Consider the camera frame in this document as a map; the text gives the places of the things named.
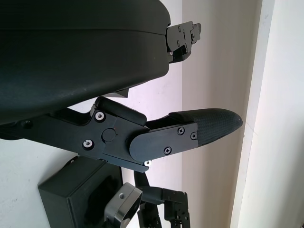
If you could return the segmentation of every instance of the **round pivot cap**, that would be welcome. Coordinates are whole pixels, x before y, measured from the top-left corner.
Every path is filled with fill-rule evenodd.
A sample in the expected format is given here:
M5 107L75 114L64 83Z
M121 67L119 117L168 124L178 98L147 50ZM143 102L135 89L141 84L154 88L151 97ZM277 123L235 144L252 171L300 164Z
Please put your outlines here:
M106 142L112 142L116 137L116 132L114 129L109 128L103 132L102 138Z

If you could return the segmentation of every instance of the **screw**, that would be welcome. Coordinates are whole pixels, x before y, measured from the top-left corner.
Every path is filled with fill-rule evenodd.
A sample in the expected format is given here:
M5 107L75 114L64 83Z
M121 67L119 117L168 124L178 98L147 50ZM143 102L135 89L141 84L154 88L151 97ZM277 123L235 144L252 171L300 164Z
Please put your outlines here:
M193 132L190 137L192 140L196 140L197 134L195 132Z
M96 119L97 121L103 120L104 117L105 117L105 114L102 113L102 112L98 112L98 113L95 114L95 119Z
M149 166L151 165L151 162L152 162L152 161L145 161L145 162L144 162L144 165L147 166L147 167L149 167Z
M172 152L172 148L168 146L163 150L163 152L164 154L169 155Z
M82 145L84 146L84 148L91 149L91 147L93 147L93 141L90 139L84 140Z
M182 135L185 133L185 128L180 127L179 129L177 129L177 134Z

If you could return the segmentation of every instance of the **black plastic housing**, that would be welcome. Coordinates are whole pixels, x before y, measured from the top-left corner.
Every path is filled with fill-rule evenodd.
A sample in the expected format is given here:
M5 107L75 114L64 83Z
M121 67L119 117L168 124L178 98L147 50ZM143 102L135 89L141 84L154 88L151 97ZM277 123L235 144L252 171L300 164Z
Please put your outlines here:
M39 193L51 228L99 228L122 185L120 167L79 157L42 183Z
M164 76L159 0L0 0L0 124Z

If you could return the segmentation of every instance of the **black metal frame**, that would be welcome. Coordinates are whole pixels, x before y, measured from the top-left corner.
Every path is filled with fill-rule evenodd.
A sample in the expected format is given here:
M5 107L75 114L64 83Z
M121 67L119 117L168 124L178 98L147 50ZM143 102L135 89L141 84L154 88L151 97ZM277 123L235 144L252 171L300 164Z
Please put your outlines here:
M188 195L185 192L150 187L145 173L134 172L135 185L142 194L138 211L140 228L162 228L157 205L164 204L164 218L172 228L190 228Z
M192 45L200 40L201 24L187 23L167 28L166 40L169 63L184 61L191 54Z
M96 117L99 113L102 120ZM143 114L105 97L98 98L86 114L67 108L0 126L0 132L12 139L25 138L139 172L148 170L146 161L198 147L198 141L190 136L196 131L196 123L182 123L168 116L146 122ZM85 146L86 140L91 145Z

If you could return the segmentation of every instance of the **metal bracket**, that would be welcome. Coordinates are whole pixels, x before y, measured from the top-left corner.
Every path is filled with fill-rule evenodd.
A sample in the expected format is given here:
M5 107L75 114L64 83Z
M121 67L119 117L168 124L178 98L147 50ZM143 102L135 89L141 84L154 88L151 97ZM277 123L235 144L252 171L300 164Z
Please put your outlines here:
M192 21L167 28L167 52L170 63L181 62L191 54L192 45L200 40L201 24Z
M93 159L102 159L139 172L145 172L149 168L130 156L127 141L133 134L148 130L98 107L86 114L64 109L52 115L0 126L0 132L5 135L32 140Z
M142 193L130 183L125 183L106 205L104 221L116 228L126 228L140 206Z
M158 187L139 187L142 201L150 204L165 205L165 220L171 223L173 228L190 228L190 215L188 210L188 195L182 191L162 189Z
M143 162L197 148L197 129L197 123L188 123L140 134L131 142L130 155L134 160Z

